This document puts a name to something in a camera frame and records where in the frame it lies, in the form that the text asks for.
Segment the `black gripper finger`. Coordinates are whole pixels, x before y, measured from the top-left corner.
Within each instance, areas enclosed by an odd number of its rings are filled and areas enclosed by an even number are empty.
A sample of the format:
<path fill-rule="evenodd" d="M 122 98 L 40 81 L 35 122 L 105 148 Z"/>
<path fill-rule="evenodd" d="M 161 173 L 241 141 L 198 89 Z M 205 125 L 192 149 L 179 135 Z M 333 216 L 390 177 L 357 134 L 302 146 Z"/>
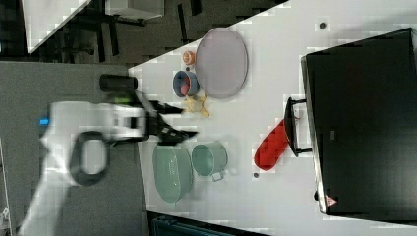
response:
<path fill-rule="evenodd" d="M 159 116 L 157 118 L 157 137 L 161 146 L 176 146 L 197 135 L 196 131 L 176 130 Z"/>
<path fill-rule="evenodd" d="M 180 107 L 171 106 L 167 103 L 160 103 L 157 100 L 152 100 L 150 102 L 154 109 L 160 114 L 182 114 L 183 109 Z"/>

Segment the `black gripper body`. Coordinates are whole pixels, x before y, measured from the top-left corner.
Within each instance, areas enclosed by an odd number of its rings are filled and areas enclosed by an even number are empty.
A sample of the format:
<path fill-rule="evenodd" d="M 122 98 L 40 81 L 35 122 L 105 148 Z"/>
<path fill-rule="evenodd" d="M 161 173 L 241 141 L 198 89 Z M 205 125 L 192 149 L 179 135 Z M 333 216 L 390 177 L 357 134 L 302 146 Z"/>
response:
<path fill-rule="evenodd" d="M 147 140 L 149 136 L 157 135 L 160 112 L 164 111 L 164 106 L 157 100 L 143 100 L 142 106 L 145 111 L 144 140 Z"/>

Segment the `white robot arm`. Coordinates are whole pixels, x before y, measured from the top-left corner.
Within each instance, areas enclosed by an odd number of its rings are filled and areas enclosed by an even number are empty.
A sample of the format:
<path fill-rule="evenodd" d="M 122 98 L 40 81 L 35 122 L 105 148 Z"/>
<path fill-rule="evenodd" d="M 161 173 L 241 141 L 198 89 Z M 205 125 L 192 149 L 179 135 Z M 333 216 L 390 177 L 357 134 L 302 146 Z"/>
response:
<path fill-rule="evenodd" d="M 89 187 L 106 175 L 113 143 L 143 142 L 158 137 L 163 146 L 175 146 L 196 135 L 165 123 L 164 114 L 182 110 L 169 105 L 161 110 L 85 101 L 53 102 L 40 142 L 47 150 L 42 174 L 19 236 L 54 236 L 59 213 L 72 187 Z"/>

